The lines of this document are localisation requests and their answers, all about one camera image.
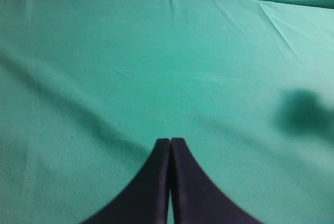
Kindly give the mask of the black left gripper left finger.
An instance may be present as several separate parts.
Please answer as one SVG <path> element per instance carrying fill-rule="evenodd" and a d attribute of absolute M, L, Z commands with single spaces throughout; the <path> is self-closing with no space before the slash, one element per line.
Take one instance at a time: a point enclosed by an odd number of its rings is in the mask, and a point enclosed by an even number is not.
<path fill-rule="evenodd" d="M 130 183 L 83 223 L 167 223 L 170 140 L 158 139 Z"/>

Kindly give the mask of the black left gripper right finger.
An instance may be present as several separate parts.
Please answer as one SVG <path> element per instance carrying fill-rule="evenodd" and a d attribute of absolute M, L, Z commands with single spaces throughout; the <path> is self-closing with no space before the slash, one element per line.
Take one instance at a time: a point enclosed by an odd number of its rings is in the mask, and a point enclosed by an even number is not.
<path fill-rule="evenodd" d="M 171 140 L 171 197 L 175 223 L 261 223 L 212 182 L 183 138 Z"/>

